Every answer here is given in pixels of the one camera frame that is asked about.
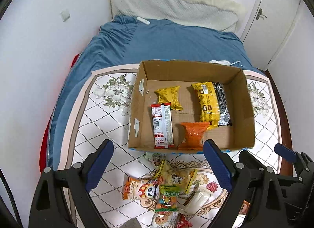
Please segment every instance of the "black snack package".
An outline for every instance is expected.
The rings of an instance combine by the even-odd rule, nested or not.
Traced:
[[[230,120],[230,114],[227,107],[227,100],[224,88],[220,83],[214,83],[215,92],[218,99],[219,110],[220,110],[220,120],[218,122],[218,126],[222,125],[232,125],[232,121]]]

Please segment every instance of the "light switch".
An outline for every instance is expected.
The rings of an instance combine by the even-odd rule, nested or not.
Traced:
[[[62,11],[60,13],[60,15],[61,15],[63,22],[67,21],[71,17],[68,9]]]

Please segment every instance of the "snack pile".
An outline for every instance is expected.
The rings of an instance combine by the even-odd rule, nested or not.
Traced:
[[[197,189],[190,197],[193,206],[178,203],[180,194],[189,193],[196,179],[196,168],[173,169],[164,154],[146,153],[145,158],[156,168],[151,179],[128,177],[123,188],[123,200],[151,199],[155,202],[151,228],[189,228],[192,224],[184,214],[195,214],[210,198],[207,189]]]
[[[216,82],[203,82],[191,85],[201,105],[199,122],[182,122],[184,127],[184,140],[178,150],[202,150],[201,139],[203,134],[211,129],[223,125],[232,125],[227,107],[227,98],[222,84]],[[155,148],[175,148],[172,134],[171,110],[182,111],[178,92],[180,86],[158,89],[158,104],[151,104]]]

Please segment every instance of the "blue bedsheet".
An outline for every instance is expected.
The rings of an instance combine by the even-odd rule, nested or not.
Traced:
[[[150,59],[180,59],[208,62],[241,61],[234,66],[252,67],[240,39],[229,32],[187,27],[169,20],[149,19],[150,25],[133,17],[116,16],[101,26],[71,69],[52,116],[48,137],[47,165],[57,169],[65,127],[73,104],[91,71]]]

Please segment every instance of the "white cabinet door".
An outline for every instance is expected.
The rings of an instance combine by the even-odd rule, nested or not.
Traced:
[[[255,19],[244,39],[244,49],[252,65],[265,70],[285,39],[299,6],[300,0],[261,0],[259,19]]]

